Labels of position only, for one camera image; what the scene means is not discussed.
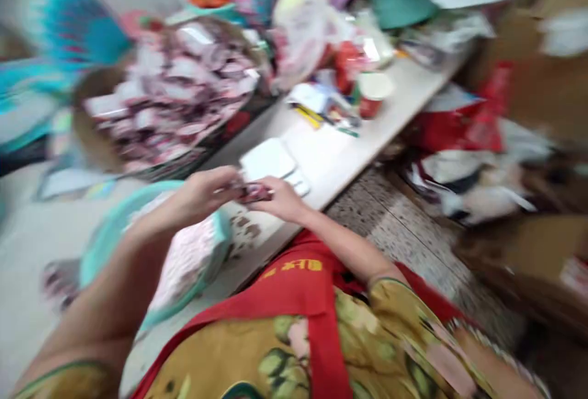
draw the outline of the white lid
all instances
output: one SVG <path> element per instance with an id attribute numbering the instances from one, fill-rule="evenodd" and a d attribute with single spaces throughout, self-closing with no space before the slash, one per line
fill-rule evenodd
<path id="1" fill-rule="evenodd" d="M 361 73 L 358 77 L 360 93 L 369 100 L 382 100 L 394 91 L 390 76 L 381 72 Z"/>

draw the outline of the yellow pen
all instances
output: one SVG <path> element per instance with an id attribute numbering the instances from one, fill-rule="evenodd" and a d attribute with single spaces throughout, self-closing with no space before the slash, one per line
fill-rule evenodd
<path id="1" fill-rule="evenodd" d="M 320 128 L 320 123 L 317 122 L 315 119 L 313 119 L 308 113 L 304 112 L 303 109 L 300 109 L 299 107 L 295 106 L 294 109 L 296 110 L 296 112 L 298 114 L 300 114 L 302 117 L 304 117 L 304 119 L 311 124 L 311 126 L 314 129 L 318 129 Z"/>
<path id="2" fill-rule="evenodd" d="M 313 119 L 315 119 L 316 121 L 322 122 L 324 120 L 324 118 L 318 114 L 316 114 L 314 111 L 309 110 L 307 107 L 305 107 L 304 105 L 298 105 L 298 108 L 300 108 L 302 111 L 304 111 L 305 113 L 307 113 L 310 117 L 312 117 Z"/>

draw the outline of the teal bowl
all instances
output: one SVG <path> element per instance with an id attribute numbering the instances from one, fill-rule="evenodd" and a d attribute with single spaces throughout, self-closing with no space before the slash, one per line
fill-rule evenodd
<path id="1" fill-rule="evenodd" d="M 437 6 L 431 0 L 370 0 L 382 29 L 401 28 L 432 17 Z"/>
<path id="2" fill-rule="evenodd" d="M 110 211 L 94 232 L 90 244 L 81 259 L 80 286 L 88 286 L 113 254 L 116 245 L 124 235 L 133 213 L 154 200 L 159 194 L 178 189 L 184 182 L 180 180 L 159 181 L 134 192 L 116 208 Z M 214 224 L 214 248 L 211 260 L 194 286 L 174 305 L 161 310 L 148 311 L 141 329 L 148 329 L 181 311 L 196 295 L 208 287 L 219 274 L 228 256 L 231 242 L 231 225 L 228 216 L 217 210 L 212 215 Z"/>

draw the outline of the red apron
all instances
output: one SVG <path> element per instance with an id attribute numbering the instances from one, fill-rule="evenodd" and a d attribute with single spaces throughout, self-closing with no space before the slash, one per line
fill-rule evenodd
<path id="1" fill-rule="evenodd" d="M 464 316 L 407 267 L 401 272 L 442 321 Z M 347 269 L 314 234 L 305 230 L 245 291 L 196 315 L 164 346 L 151 365 L 133 399 L 143 399 L 161 366 L 178 345 L 202 327 L 223 319 L 260 319 L 279 315 L 308 318 L 312 396 L 352 399 L 349 377 L 339 345 L 333 286 L 353 294 L 364 290 L 352 279 L 345 282 Z"/>

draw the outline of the red cup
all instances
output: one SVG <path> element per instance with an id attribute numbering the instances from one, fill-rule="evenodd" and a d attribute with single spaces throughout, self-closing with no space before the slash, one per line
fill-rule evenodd
<path id="1" fill-rule="evenodd" d="M 390 76 L 381 72 L 361 73 L 357 78 L 360 93 L 360 116 L 373 119 L 382 107 L 382 102 L 392 95 L 394 85 Z"/>

